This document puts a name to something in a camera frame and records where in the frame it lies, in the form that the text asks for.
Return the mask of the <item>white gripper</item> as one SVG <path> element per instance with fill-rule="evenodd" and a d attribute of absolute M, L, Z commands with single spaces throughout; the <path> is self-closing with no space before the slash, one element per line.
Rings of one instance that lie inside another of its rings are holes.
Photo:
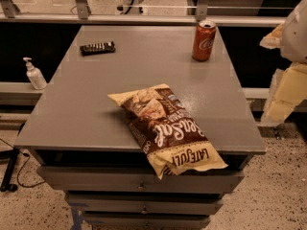
<path fill-rule="evenodd" d="M 301 0 L 284 24 L 264 36 L 260 46 L 280 48 L 281 56 L 293 62 L 273 74 L 261 116 L 263 127 L 277 127 L 307 98 L 307 0 Z"/>

